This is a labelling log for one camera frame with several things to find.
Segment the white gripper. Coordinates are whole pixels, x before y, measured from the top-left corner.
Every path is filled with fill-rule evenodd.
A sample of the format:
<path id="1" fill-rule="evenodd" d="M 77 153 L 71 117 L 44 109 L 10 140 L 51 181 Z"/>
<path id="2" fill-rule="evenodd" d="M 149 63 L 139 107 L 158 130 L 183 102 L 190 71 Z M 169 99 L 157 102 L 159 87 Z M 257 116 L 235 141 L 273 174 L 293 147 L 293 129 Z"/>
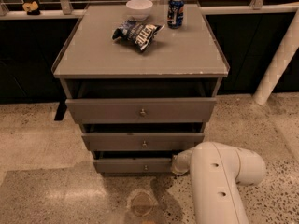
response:
<path id="1" fill-rule="evenodd" d="M 190 170 L 191 155 L 193 149 L 179 152 L 172 157 L 171 172 L 175 175 L 184 175 Z"/>

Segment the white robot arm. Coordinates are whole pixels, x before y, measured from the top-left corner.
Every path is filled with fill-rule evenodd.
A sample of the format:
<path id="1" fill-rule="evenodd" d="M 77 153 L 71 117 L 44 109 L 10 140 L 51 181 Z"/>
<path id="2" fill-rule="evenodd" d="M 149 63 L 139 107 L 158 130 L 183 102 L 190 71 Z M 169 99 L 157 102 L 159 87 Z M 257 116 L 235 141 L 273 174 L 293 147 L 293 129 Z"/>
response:
<path id="1" fill-rule="evenodd" d="M 175 155 L 171 171 L 190 174 L 196 224 L 249 224 L 237 187 L 261 183 L 266 165 L 252 150 L 203 142 Z"/>

